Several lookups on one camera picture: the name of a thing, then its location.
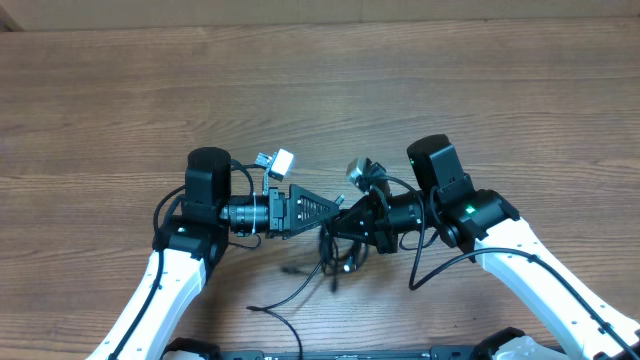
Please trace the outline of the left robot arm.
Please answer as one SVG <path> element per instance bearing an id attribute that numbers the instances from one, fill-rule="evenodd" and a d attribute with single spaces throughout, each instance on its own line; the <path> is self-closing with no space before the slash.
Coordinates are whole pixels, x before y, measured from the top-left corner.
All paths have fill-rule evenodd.
<path id="1" fill-rule="evenodd" d="M 208 283 L 232 233 L 290 238 L 323 225 L 339 205 L 300 186 L 288 193 L 235 196 L 233 171 L 247 167 L 216 147 L 188 155 L 184 184 L 153 215 L 152 253 L 144 276 L 93 359 L 218 359 L 218 346 L 172 336 L 180 318 Z"/>

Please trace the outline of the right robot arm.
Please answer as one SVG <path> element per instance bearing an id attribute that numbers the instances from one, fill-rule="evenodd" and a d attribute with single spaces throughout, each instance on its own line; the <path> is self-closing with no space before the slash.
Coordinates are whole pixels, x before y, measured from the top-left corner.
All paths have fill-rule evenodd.
<path id="1" fill-rule="evenodd" d="M 378 163 L 357 158 L 347 170 L 363 197 L 326 227 L 329 236 L 398 250 L 400 235 L 433 229 L 433 238 L 459 256 L 424 277 L 410 274 L 416 290 L 445 269 L 469 260 L 499 279 L 554 336 L 570 359 L 636 359 L 639 323 L 603 301 L 542 243 L 519 211 L 494 190 L 475 189 L 444 134 L 407 148 L 418 185 L 394 195 L 394 177 Z"/>

